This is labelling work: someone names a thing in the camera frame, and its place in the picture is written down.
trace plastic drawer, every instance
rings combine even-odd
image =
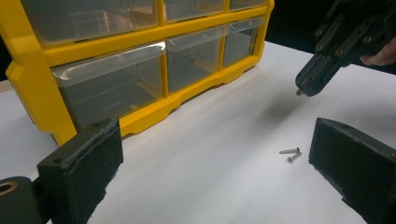
[[[230,0],[230,10],[263,6],[265,0]]]
[[[164,0],[165,20],[184,21],[224,11],[224,0]]]
[[[22,0],[42,45],[114,35],[157,24],[155,0]]]
[[[220,39],[225,26],[179,35],[166,40],[168,90],[179,91],[218,68]]]
[[[227,24],[223,67],[238,63],[252,54],[258,27],[263,24],[263,17]]]
[[[77,129],[161,98],[164,48],[160,42],[52,69]]]

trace white tabletop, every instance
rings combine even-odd
[[[297,97],[311,54],[266,43],[260,63],[123,140],[124,163],[90,223],[361,224],[308,163],[318,117],[396,147],[396,76],[350,65],[322,93]],[[37,177],[56,148],[14,91],[0,93],[0,179]],[[290,164],[278,151],[299,147]]]

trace metal screw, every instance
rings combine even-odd
[[[279,152],[279,154],[286,154],[286,153],[300,153],[300,148],[297,147],[296,149],[282,150]]]
[[[297,157],[303,155],[303,153],[299,152],[292,157],[288,157],[288,162],[292,163]]]
[[[297,90],[296,95],[297,96],[304,95],[304,92],[302,90]]]

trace black tool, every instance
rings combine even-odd
[[[396,223],[395,148],[344,123],[317,119],[309,163],[367,223]]]
[[[315,55],[297,75],[297,95],[320,93],[341,67],[376,55],[396,36],[396,0],[336,0],[315,32]]]
[[[95,122],[40,162],[33,183],[0,180],[0,223],[87,223],[122,161],[118,119]]]

